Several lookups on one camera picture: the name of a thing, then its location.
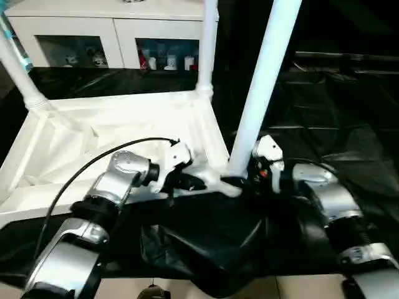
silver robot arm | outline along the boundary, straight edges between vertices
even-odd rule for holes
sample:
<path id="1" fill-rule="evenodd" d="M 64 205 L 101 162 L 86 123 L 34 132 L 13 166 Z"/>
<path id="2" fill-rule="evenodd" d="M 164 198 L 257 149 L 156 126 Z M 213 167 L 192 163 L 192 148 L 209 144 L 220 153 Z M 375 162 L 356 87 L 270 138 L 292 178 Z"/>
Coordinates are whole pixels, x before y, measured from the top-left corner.
<path id="1" fill-rule="evenodd" d="M 319 212 L 342 273 L 348 278 L 343 284 L 348 298 L 399 298 L 399 263 L 333 168 L 301 162 L 287 167 L 290 159 L 283 159 L 282 150 L 270 136 L 261 138 L 253 156 L 267 160 L 275 193 L 302 195 Z"/>
<path id="2" fill-rule="evenodd" d="M 153 191 L 159 192 L 167 175 L 190 161 L 183 143 L 171 146 L 159 164 L 129 151 L 113 154 L 106 172 L 83 201 L 72 205 L 72 217 L 40 254 L 22 298 L 93 298 L 101 279 L 103 250 L 131 188 L 153 182 Z"/>

black tarp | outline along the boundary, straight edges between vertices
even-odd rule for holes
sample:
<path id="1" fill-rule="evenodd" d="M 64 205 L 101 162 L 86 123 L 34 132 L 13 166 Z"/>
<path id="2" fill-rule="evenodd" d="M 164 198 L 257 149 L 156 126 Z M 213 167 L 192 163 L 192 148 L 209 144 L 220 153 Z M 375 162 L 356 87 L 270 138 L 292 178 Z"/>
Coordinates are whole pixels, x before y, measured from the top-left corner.
<path id="1" fill-rule="evenodd" d="M 35 69 L 32 77 L 49 98 L 188 90 L 196 82 L 195 75 L 136 70 Z M 244 98 L 229 93 L 229 84 L 226 77 L 214 78 L 213 106 L 231 148 Z M 397 258 L 398 94 L 396 76 L 282 74 L 261 131 L 275 138 L 285 157 L 323 161 L 343 172 Z M 8 110 L 1 113 L 15 109 L 23 119 L 17 92 L 4 101 Z M 235 112 L 227 114 L 226 106 Z M 47 240 L 65 217 L 52 219 Z M 20 221 L 0 231 L 0 280 L 23 285 L 41 223 Z M 187 278 L 214 297 L 231 295 L 254 277 L 338 270 L 306 201 L 250 193 L 129 205 L 112 235 L 108 260 L 106 277 Z"/>

